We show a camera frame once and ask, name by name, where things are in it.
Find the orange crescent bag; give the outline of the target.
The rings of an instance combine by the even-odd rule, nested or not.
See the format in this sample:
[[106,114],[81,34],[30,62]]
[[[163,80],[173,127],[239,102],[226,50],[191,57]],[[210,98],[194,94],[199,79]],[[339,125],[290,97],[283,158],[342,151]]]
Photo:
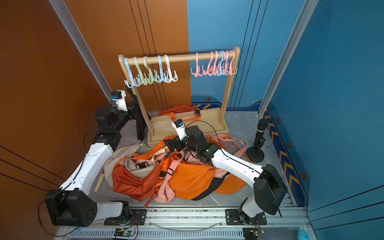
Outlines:
[[176,198],[192,200],[209,188],[216,171],[209,165],[194,165],[182,161],[168,183]]
[[229,175],[224,179],[221,185],[215,190],[215,193],[223,194],[223,195],[234,194],[234,193],[237,193],[246,185],[247,183],[241,180],[240,178],[234,175]]

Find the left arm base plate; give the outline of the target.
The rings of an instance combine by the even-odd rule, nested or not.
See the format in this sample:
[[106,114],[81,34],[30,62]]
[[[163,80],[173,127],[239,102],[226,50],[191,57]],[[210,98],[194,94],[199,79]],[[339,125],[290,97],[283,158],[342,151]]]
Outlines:
[[122,215],[116,218],[105,219],[104,225],[129,227],[136,224],[137,226],[143,226],[145,224],[146,217],[147,217],[146,209],[133,209],[133,210],[130,210],[130,213],[127,217]]

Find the black crescent bag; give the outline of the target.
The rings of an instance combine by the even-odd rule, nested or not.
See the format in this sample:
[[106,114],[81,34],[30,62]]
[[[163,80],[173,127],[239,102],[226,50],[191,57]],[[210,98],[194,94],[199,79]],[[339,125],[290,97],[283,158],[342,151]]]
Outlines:
[[203,191],[200,195],[198,195],[196,198],[192,199],[192,201],[198,201],[210,195],[212,192],[214,192],[220,187],[220,185],[224,182],[225,178],[230,174],[231,173],[227,172],[222,178],[214,177],[209,187],[205,191]]

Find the pink waist bag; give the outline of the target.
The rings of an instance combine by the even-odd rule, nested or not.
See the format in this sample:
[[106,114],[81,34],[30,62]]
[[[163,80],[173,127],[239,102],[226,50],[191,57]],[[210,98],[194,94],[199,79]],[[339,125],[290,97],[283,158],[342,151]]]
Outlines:
[[237,149],[237,152],[234,153],[234,156],[237,158],[241,158],[241,156],[246,155],[247,145],[244,141],[240,139],[231,137],[226,134],[218,134],[217,136],[213,134],[209,134],[209,135],[205,135],[205,137],[207,137],[208,142],[219,144],[223,149],[224,149],[223,143],[231,142]]

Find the beige crescent bag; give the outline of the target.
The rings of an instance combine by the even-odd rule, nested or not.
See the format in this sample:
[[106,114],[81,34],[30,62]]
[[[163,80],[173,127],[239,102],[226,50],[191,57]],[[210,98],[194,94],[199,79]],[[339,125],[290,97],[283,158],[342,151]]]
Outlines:
[[146,155],[138,155],[139,149],[148,148],[145,144],[133,144],[114,152],[104,164],[106,181],[112,185],[114,182],[149,182],[156,184],[161,171],[161,158],[168,147],[159,147],[150,150]]

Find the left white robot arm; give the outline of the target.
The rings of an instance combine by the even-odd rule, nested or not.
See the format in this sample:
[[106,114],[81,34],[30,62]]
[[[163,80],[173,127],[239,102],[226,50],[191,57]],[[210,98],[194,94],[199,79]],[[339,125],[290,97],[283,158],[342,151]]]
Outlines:
[[104,164],[119,145],[121,129],[128,121],[142,121],[141,109],[137,101],[127,103],[127,110],[106,105],[97,110],[95,120],[97,134],[84,160],[59,189],[50,190],[45,196],[44,202],[54,226],[88,227],[100,220],[123,225],[131,220],[128,202],[96,203],[89,195]]

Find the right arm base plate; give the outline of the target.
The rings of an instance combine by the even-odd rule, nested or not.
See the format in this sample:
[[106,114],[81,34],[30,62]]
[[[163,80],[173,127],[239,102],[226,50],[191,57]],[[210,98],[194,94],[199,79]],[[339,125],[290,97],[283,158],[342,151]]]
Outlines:
[[226,215],[226,223],[229,226],[234,226],[234,225],[265,226],[268,224],[267,218],[264,212],[257,214],[255,217],[251,218],[243,212],[240,213],[239,210],[226,209],[225,215]]

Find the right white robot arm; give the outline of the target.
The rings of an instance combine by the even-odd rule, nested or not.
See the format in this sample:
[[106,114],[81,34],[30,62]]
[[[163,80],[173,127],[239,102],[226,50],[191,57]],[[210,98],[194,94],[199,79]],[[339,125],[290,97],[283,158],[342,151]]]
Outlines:
[[219,144],[209,143],[198,126],[182,126],[176,131],[177,137],[164,140],[172,153],[184,149],[195,152],[203,164],[225,170],[253,188],[254,196],[247,198],[238,209],[244,224],[263,212],[269,215],[281,213],[280,205],[288,189],[274,166],[267,164],[263,167],[231,155]]

